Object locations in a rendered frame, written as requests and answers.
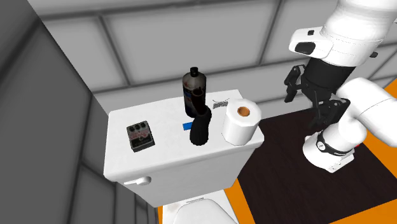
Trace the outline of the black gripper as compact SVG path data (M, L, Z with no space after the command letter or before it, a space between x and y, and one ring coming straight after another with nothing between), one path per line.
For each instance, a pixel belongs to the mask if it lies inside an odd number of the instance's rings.
M298 90L313 100L315 117L309 123L312 128L316 125L329 126L339 122L351 102L340 98L330 100L331 94L342 86L355 67L335 66L323 60L311 58L307 65L293 66L284 80L287 86L285 103L293 101Z

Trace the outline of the white toilet paper roll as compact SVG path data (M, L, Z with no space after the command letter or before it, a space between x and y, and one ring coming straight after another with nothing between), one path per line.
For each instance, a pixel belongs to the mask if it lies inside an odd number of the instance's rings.
M228 102L222 135L234 146L247 144L261 120L261 109L247 99L231 99Z

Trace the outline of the dark wood robot stand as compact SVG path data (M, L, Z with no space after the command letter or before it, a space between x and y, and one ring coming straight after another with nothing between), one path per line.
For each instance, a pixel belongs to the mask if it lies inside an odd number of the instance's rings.
M241 224L397 224L397 148L369 134L339 171L317 168L302 152L313 133L304 102L261 121L264 143L238 177Z

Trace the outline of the dark bottle with black cap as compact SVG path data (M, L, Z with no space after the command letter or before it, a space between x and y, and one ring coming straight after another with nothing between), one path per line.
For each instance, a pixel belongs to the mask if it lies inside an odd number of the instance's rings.
M191 67L182 79L183 99L185 112L189 117L195 118L198 115L196 105L205 104L206 76L199 72L198 67Z

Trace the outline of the grey effects pedal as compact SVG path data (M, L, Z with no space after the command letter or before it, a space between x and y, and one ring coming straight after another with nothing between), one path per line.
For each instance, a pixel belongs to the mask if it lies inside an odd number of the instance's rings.
M129 137L130 147L134 153L155 145L155 140L147 121L130 125L126 130Z

